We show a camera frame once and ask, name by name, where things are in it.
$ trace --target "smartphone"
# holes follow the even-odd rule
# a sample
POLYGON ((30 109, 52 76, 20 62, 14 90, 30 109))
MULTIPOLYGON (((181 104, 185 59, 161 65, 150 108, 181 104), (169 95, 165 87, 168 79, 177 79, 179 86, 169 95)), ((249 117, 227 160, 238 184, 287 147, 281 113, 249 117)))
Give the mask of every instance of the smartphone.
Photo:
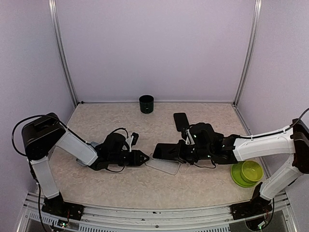
POLYGON ((189 126, 189 121, 185 113, 174 113, 174 120, 177 131, 181 132, 183 128, 189 126))

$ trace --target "green bowl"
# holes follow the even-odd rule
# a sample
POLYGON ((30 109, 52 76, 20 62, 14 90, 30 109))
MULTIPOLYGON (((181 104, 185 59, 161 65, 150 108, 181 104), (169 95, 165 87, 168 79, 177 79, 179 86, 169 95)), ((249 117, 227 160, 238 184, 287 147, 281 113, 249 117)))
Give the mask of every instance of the green bowl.
POLYGON ((244 181, 241 177, 241 167, 244 162, 239 162, 237 164, 233 164, 231 168, 231 176, 233 180, 235 181, 236 184, 238 184, 241 187, 244 188, 251 188, 253 187, 256 183, 247 183, 244 181))
POLYGON ((248 160, 242 164, 241 177, 249 184, 256 183, 263 178, 263 168, 255 161, 248 160))

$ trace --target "beige floor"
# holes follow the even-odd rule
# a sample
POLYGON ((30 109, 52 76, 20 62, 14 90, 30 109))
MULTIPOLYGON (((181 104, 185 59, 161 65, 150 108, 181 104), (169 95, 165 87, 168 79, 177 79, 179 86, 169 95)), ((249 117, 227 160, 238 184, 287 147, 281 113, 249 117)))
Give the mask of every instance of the beige floor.
MULTIPOLYGON (((125 127, 130 134, 140 135, 134 149, 150 154, 157 143, 181 139, 173 120, 176 112, 186 112, 190 124, 207 122, 225 135, 244 134, 230 104, 156 103, 149 115, 139 111, 138 103, 80 104, 68 126, 88 142, 98 143, 112 130, 125 127)), ((176 175, 143 165, 113 174, 81 167, 59 148, 50 165, 65 200, 102 206, 165 209, 218 205, 250 199, 254 189, 237 186, 230 176, 230 165, 201 169, 182 164, 176 175)))

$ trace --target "black cable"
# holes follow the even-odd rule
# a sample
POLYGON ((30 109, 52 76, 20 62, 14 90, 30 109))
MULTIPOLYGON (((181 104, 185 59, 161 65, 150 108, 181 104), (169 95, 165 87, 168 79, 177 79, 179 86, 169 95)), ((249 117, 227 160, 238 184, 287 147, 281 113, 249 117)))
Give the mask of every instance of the black cable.
POLYGON ((262 230, 265 229, 267 226, 269 226, 269 224, 270 224, 272 218, 274 217, 274 213, 275 213, 275 198, 272 199, 272 214, 271 214, 270 220, 268 221, 268 223, 266 224, 266 226, 264 226, 264 227, 262 228, 262 230))
POLYGON ((41 225, 42 225, 44 231, 47 232, 47 230, 46 230, 46 228, 45 228, 45 226, 44 226, 43 220, 42 220, 42 215, 41 215, 41 204, 40 204, 40 199, 41 199, 41 186, 40 186, 39 183, 38 183, 38 186, 39 186, 39 199, 38 199, 39 216, 40 216, 41 225))
POLYGON ((198 166, 195 163, 193 164, 194 166, 198 167, 198 168, 209 168, 209 169, 215 169, 217 167, 217 165, 211 161, 211 163, 213 164, 213 167, 207 167, 207 166, 198 166))
POLYGON ((15 142, 14 142, 14 134, 15 134, 15 130, 16 128, 22 124, 23 122, 25 121, 28 121, 30 119, 33 119, 33 118, 37 118, 37 117, 47 117, 47 118, 51 118, 51 119, 54 119, 56 120, 57 122, 59 122, 65 129, 67 129, 69 132, 71 132, 72 134, 74 134, 78 139, 80 139, 82 142, 86 143, 86 141, 84 139, 82 139, 81 137, 79 137, 76 133, 74 133, 72 130, 70 130, 66 124, 64 124, 62 121, 60 121, 58 118, 55 118, 53 116, 49 116, 49 115, 34 115, 34 116, 30 116, 30 117, 27 117, 27 118, 24 118, 23 120, 20 120, 19 122, 17 122, 17 124, 14 126, 13 128, 13 131, 12 131, 12 145, 13 145, 13 148, 15 149, 15 151, 19 154, 19 155, 22 155, 22 156, 26 156, 24 153, 20 152, 16 145, 15 145, 15 142))
POLYGON ((275 198, 272 199, 272 213, 271 213, 270 220, 267 222, 267 224, 262 228, 257 228, 257 230, 252 230, 252 229, 250 229, 250 230, 258 232, 258 231, 262 231, 263 229, 265 229, 267 226, 269 226, 272 218, 274 217, 274 213, 275 213, 275 198))
MULTIPOLYGON (((293 123, 292 125, 290 125, 285 131, 288 131, 290 129, 293 128, 293 126, 295 126, 299 121, 300 119, 309 111, 309 108, 307 108, 302 114, 301 116, 297 119, 297 121, 295 123, 293 123)), ((254 136, 254 137, 246 137, 246 136, 240 136, 239 138, 240 139, 258 139, 258 138, 263 138, 263 137, 267 137, 267 136, 271 136, 271 135, 276 135, 276 134, 281 134, 283 133, 284 131, 281 130, 281 131, 278 131, 278 132, 274 132, 274 133, 269 133, 269 134, 263 134, 263 135, 259 135, 259 136, 254 136)))
POLYGON ((129 133, 127 132, 126 128, 123 128, 123 127, 120 127, 120 128, 113 130, 110 134, 113 134, 113 133, 115 133, 116 131, 119 131, 119 130, 125 131, 126 132, 126 138, 129 137, 129 133))
POLYGON ((113 170, 110 170, 110 169, 108 169, 108 168, 106 168, 105 170, 107 170, 107 171, 109 171, 109 172, 112 172, 112 173, 120 173, 120 172, 122 172, 123 170, 124 170, 124 166, 123 166, 123 168, 120 170, 120 171, 113 171, 113 170))

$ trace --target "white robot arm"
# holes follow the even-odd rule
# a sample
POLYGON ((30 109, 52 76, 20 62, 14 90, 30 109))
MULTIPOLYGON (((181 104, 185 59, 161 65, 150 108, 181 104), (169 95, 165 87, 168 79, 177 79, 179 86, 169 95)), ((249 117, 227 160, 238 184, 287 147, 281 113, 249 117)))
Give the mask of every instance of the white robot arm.
POLYGON ((271 210, 277 193, 303 174, 309 174, 309 130, 300 119, 280 130, 242 137, 216 133, 210 124, 187 125, 177 144, 157 144, 153 158, 194 164, 211 160, 233 164, 256 157, 289 154, 288 160, 265 182, 255 187, 248 203, 231 206, 234 219, 251 217, 271 210))
POLYGON ((48 154, 54 147, 60 147, 74 157, 82 165, 95 171, 108 170, 109 164, 119 166, 141 166, 149 157, 140 150, 132 150, 138 139, 138 134, 132 133, 124 137, 118 128, 111 132, 102 144, 87 143, 64 125, 54 113, 40 116, 40 118, 26 124, 22 129, 22 138, 30 170, 34 179, 40 184, 45 199, 42 211, 60 217, 70 217, 80 220, 83 206, 63 201, 61 193, 54 181, 48 160, 48 154))

